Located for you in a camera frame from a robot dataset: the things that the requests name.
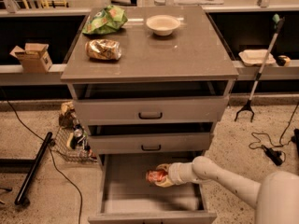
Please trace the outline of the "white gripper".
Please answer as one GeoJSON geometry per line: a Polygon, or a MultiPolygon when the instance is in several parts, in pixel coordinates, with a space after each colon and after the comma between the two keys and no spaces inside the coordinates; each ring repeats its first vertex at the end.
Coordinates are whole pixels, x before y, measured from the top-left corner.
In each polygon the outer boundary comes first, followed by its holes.
{"type": "Polygon", "coordinates": [[[175,185],[182,185],[186,183],[193,183],[195,175],[192,171],[192,164],[190,162],[182,163],[175,162],[172,164],[163,163],[156,167],[156,170],[164,170],[168,172],[169,178],[163,178],[161,181],[156,181],[155,185],[161,188],[168,188],[175,185]]]}

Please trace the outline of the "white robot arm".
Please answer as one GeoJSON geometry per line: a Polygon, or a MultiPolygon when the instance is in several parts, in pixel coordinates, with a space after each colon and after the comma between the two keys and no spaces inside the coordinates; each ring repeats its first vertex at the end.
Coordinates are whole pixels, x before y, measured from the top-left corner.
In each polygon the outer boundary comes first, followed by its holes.
{"type": "Polygon", "coordinates": [[[160,164],[148,179],[164,188],[210,179],[251,206],[255,224],[299,224],[299,176],[289,172],[276,171],[258,183],[199,156],[192,162],[160,164]]]}

